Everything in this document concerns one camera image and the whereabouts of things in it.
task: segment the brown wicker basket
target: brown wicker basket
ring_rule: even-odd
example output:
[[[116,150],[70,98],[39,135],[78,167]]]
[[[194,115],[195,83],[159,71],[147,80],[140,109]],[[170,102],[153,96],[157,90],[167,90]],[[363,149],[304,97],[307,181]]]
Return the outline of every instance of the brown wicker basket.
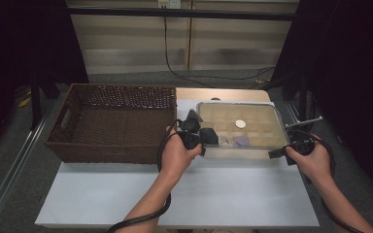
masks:
[[[72,84],[46,140],[64,162],[156,163],[175,87]]]

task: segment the right hand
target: right hand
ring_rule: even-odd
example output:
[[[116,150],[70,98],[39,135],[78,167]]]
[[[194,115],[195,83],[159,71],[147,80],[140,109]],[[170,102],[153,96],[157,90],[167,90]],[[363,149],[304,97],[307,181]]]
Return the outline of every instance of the right hand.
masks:
[[[286,147],[286,151],[312,183],[317,183],[324,179],[332,179],[329,153],[320,143],[315,142],[315,148],[309,155],[302,155],[291,147]]]

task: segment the black controller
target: black controller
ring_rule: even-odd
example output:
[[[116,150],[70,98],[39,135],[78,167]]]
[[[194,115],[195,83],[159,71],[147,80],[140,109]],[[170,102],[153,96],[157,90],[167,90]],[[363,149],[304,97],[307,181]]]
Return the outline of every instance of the black controller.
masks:
[[[180,135],[187,150],[194,149],[200,143],[199,137],[196,134],[186,131],[178,131],[178,135]]]
[[[202,118],[193,109],[189,110],[186,120],[178,120],[181,131],[178,131],[177,133],[183,140],[184,146],[187,150],[192,150],[200,144],[200,139],[197,135],[201,128],[199,122],[202,122]]]
[[[297,141],[292,141],[288,146],[285,146],[279,150],[269,151],[269,158],[285,156],[288,165],[296,164],[296,162],[287,154],[286,147],[292,147],[295,151],[302,155],[308,155],[314,150],[315,145],[314,140],[311,138],[298,139]]]

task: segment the white table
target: white table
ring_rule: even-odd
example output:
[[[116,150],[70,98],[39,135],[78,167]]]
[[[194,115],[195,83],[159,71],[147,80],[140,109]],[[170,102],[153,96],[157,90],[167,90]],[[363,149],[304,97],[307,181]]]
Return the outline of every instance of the white table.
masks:
[[[199,101],[180,99],[179,118],[185,118],[187,111],[195,108],[194,102]],[[62,163],[35,223],[46,227],[107,228],[126,216],[156,175],[155,165]],[[287,166],[284,158],[197,157],[172,197],[159,227],[319,226],[297,167]]]

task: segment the wrist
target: wrist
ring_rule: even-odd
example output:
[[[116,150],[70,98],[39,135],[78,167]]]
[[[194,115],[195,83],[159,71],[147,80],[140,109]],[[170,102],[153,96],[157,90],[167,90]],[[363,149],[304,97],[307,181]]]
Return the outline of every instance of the wrist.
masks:
[[[166,172],[165,170],[162,170],[158,174],[158,179],[161,180],[163,183],[166,183],[171,186],[175,186],[178,183],[178,181],[181,179],[181,177],[173,173]]]
[[[332,179],[330,175],[311,179],[311,182],[314,184],[315,187],[319,189],[326,188],[329,186],[336,186],[335,180]]]

